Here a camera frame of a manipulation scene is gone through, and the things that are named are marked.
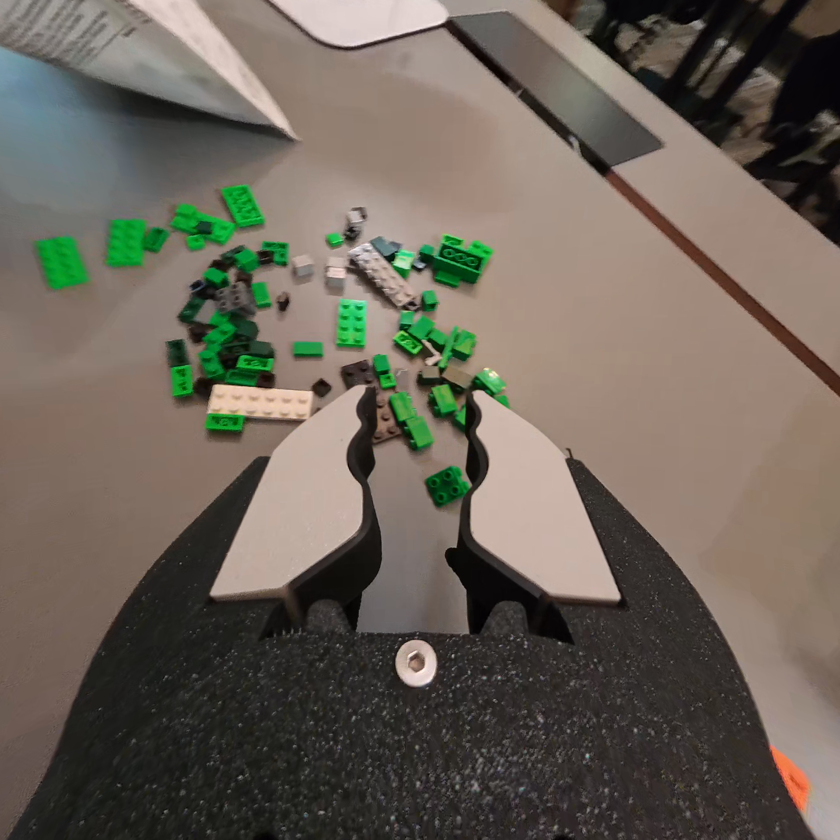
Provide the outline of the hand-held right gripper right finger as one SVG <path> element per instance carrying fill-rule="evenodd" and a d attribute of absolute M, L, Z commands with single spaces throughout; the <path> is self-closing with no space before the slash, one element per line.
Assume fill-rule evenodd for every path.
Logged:
<path fill-rule="evenodd" d="M 483 391 L 466 398 L 466 473 L 456 545 L 469 632 L 504 602 L 540 636 L 569 636 L 562 606 L 615 609 L 622 593 L 574 482 L 549 437 Z"/>

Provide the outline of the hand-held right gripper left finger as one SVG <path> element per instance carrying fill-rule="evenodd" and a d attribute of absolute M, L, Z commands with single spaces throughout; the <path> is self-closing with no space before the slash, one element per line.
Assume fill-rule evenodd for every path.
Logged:
<path fill-rule="evenodd" d="M 209 592 L 215 603 L 283 601 L 304 619 L 317 602 L 358 627 L 382 566 L 369 478 L 375 389 L 356 385 L 305 421 L 269 457 Z"/>

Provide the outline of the pile of small lego pieces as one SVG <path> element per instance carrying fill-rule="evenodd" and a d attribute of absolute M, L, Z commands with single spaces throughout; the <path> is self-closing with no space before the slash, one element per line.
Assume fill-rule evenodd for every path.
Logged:
<path fill-rule="evenodd" d="M 226 185 L 219 194 L 227 217 L 205 213 L 194 204 L 181 203 L 175 208 L 168 227 L 150 226 L 141 218 L 113 219 L 108 223 L 104 265 L 113 269 L 140 268 L 146 256 L 161 252 L 173 233 L 183 235 L 188 250 L 196 252 L 210 244 L 225 246 L 237 232 L 264 227 L 266 217 L 249 185 Z M 413 270 L 431 269 L 434 282 L 456 289 L 462 282 L 476 283 L 494 253 L 493 248 L 479 240 L 467 244 L 464 239 L 452 235 L 443 235 L 437 246 L 423 245 L 416 253 L 384 237 L 359 243 L 368 216 L 364 206 L 352 206 L 346 213 L 343 231 L 325 235 L 327 246 L 331 249 L 354 248 L 370 243 L 404 279 L 408 280 Z M 37 239 L 34 252 L 49 289 L 59 291 L 89 282 L 88 268 L 73 237 Z M 353 268 L 347 252 L 327 260 L 325 287 L 333 292 L 343 291 L 349 273 L 353 272 L 381 294 Z M 186 329 L 188 339 L 200 346 L 193 351 L 195 358 L 191 358 L 185 339 L 167 340 L 164 359 L 172 400 L 205 400 L 204 426 L 210 434 L 240 434 L 246 421 L 251 419 L 208 414 L 207 401 L 215 384 L 282 389 L 276 387 L 277 352 L 270 341 L 259 340 L 256 319 L 267 309 L 285 314 L 291 304 L 291 295 L 283 291 L 272 296 L 267 282 L 255 279 L 255 273 L 264 268 L 288 266 L 295 280 L 310 279 L 316 268 L 307 255 L 290 257 L 287 241 L 264 240 L 259 248 L 237 245 L 219 253 L 187 287 L 187 298 L 176 320 Z M 438 309 L 436 290 L 425 289 L 417 294 L 421 297 L 419 310 L 395 307 L 399 323 L 393 345 L 411 358 L 423 356 L 417 381 L 420 386 L 430 389 L 428 404 L 433 415 L 451 419 L 453 425 L 465 432 L 466 405 L 459 406 L 459 394 L 477 389 L 488 393 L 501 405 L 509 406 L 504 393 L 507 385 L 492 369 L 485 368 L 472 374 L 453 365 L 453 360 L 467 362 L 472 357 L 476 350 L 476 334 L 458 326 L 448 332 L 442 330 L 434 317 L 429 317 Z M 335 305 L 336 349 L 365 349 L 368 310 L 367 300 L 339 297 Z M 434 436 L 428 422 L 415 407 L 408 386 L 400 384 L 406 371 L 395 371 L 387 353 L 375 353 L 372 360 L 345 364 L 339 372 L 348 389 L 356 385 L 371 385 L 375 389 L 377 426 L 374 444 L 404 436 L 410 449 L 416 452 L 431 447 Z M 320 408 L 317 403 L 331 390 L 331 384 L 323 378 L 303 390 L 315 395 L 312 415 Z M 469 490 L 464 471 L 456 466 L 439 470 L 426 478 L 424 484 L 437 508 L 463 498 Z"/>

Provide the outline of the white long lego plate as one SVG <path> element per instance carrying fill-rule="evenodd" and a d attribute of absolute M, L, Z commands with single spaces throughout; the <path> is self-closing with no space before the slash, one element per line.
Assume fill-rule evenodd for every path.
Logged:
<path fill-rule="evenodd" d="M 312 391 L 215 384 L 206 412 L 265 421 L 303 422 L 312 415 L 314 396 Z"/>

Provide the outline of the grey long lego plate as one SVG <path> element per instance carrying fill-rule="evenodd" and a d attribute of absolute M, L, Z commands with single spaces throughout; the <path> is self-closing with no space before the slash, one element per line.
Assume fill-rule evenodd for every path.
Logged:
<path fill-rule="evenodd" d="M 363 243 L 351 248 L 347 252 L 347 257 L 353 268 L 360 272 L 394 307 L 411 312 L 421 308 L 420 295 L 372 244 Z"/>

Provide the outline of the orange tag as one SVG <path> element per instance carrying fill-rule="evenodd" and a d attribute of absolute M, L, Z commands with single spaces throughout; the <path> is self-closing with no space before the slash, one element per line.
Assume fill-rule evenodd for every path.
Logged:
<path fill-rule="evenodd" d="M 770 746 L 770 752 L 791 800 L 797 810 L 801 814 L 805 814 L 812 792 L 812 784 L 808 776 L 773 745 Z"/>

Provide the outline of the black table inset cover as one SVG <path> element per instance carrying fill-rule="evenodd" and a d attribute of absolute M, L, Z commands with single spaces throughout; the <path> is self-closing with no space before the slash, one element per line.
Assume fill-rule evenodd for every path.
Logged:
<path fill-rule="evenodd" d="M 593 79 L 508 11 L 451 17 L 446 29 L 600 174 L 664 144 Z"/>

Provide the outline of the brick-printed paper bag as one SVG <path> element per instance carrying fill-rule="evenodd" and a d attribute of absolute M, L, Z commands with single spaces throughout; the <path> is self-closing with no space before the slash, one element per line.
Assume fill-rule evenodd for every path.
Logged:
<path fill-rule="evenodd" d="M 3 48 L 97 81 L 298 136 L 194 1 L 2 1 Z"/>

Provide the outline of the white book stand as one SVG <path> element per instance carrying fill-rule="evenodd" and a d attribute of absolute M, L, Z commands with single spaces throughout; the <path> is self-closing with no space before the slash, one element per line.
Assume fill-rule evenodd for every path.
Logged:
<path fill-rule="evenodd" d="M 358 49 L 444 26 L 438 1 L 272 1 L 271 5 L 320 44 Z"/>

